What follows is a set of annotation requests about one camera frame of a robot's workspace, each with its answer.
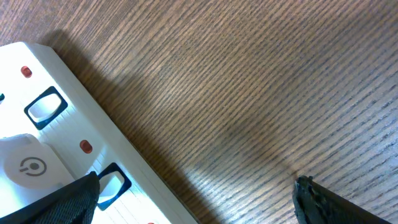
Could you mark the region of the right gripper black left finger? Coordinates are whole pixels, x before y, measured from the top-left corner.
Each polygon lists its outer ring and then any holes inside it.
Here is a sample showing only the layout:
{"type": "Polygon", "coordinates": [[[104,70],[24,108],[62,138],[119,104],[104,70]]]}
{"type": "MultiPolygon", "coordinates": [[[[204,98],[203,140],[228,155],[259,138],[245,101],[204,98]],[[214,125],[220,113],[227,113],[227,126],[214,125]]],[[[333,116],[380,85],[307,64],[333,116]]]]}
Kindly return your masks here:
{"type": "Polygon", "coordinates": [[[100,194],[95,172],[1,218],[1,223],[90,224],[100,194]]]}

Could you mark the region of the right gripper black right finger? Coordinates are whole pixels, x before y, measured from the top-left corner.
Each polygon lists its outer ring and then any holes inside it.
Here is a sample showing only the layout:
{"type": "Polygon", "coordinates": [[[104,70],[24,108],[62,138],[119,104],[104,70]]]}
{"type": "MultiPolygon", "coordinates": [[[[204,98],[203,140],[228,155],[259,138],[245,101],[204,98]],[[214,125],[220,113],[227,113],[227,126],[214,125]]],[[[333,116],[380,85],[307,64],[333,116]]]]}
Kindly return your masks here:
{"type": "Polygon", "coordinates": [[[389,224],[317,184],[311,176],[302,175],[295,180],[292,199],[299,224],[389,224]]]}

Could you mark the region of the white power strip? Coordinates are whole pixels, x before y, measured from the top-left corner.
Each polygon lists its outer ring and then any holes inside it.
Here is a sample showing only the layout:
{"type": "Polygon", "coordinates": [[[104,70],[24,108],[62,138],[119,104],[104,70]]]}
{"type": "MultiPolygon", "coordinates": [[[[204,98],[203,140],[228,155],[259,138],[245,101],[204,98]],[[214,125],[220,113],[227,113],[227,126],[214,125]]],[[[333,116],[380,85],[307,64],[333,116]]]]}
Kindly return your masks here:
{"type": "Polygon", "coordinates": [[[31,134],[76,180],[99,177],[91,223],[195,223],[52,48],[1,47],[1,139],[31,134]]]}

